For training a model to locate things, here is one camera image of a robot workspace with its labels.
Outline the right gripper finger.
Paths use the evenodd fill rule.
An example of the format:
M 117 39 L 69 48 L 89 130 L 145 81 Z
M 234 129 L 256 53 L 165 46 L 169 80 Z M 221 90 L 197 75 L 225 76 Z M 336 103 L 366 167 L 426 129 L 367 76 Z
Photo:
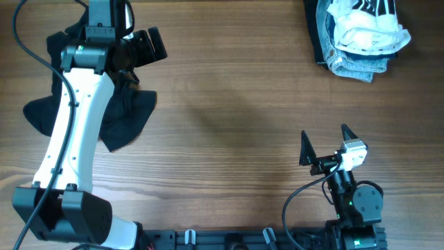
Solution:
M 299 165 L 307 166 L 313 165 L 316 162 L 316 153 L 313 146 L 308 138 L 305 130 L 301 131 L 301 149 L 300 149 L 300 159 Z
M 348 127 L 347 124 L 341 125 L 341 132 L 342 132 L 342 136 L 343 136 L 344 141 L 359 139 L 359 137 L 355 133 L 352 132 L 352 130 Z

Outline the white t-shirt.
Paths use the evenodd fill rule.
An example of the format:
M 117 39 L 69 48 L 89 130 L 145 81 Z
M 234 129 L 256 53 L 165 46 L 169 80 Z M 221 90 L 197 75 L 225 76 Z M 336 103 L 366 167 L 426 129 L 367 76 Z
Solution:
M 335 26 L 333 45 L 363 56 L 393 54 L 411 41 L 398 21 L 394 0 L 333 0 L 327 7 Z

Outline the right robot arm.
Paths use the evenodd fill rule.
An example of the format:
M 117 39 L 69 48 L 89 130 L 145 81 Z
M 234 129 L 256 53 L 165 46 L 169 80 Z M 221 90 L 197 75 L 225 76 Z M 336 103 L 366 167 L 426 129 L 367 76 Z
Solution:
M 318 157 L 305 131 L 301 132 L 300 161 L 321 175 L 330 192 L 336 219 L 322 230 L 323 249 L 380 249 L 376 224 L 382 220 L 382 188 L 371 181 L 356 181 L 352 170 L 364 163 L 368 145 L 346 125 L 341 125 L 343 142 L 330 156 Z

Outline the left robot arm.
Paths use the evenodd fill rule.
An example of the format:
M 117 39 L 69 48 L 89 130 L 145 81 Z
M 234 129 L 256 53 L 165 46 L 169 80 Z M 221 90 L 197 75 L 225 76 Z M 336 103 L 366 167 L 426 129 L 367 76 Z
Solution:
M 167 56 L 156 27 L 135 30 L 129 1 L 90 1 L 78 37 L 52 69 L 62 81 L 51 140 L 30 187 L 18 187 L 12 205 L 24 232 L 79 249 L 154 249 L 138 222 L 113 214 L 92 194 L 98 140 L 114 151 L 130 144 L 151 116 L 157 95 L 139 90 L 134 70 Z

